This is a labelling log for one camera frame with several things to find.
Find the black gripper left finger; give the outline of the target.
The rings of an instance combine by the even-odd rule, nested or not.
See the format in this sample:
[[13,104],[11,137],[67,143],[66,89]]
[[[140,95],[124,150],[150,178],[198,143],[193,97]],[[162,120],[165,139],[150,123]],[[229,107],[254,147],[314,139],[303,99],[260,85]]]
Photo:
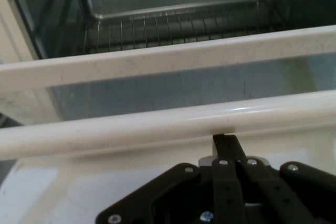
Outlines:
[[96,223],[246,223],[234,135],[214,135],[209,165],[181,163],[99,213]]

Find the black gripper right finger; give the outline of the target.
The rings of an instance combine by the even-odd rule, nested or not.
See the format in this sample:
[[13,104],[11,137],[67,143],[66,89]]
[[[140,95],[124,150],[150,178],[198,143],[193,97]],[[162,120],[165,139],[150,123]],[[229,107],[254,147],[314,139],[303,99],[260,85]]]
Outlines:
[[300,162],[279,169],[248,158],[227,136],[227,213],[231,223],[335,223],[335,176]]

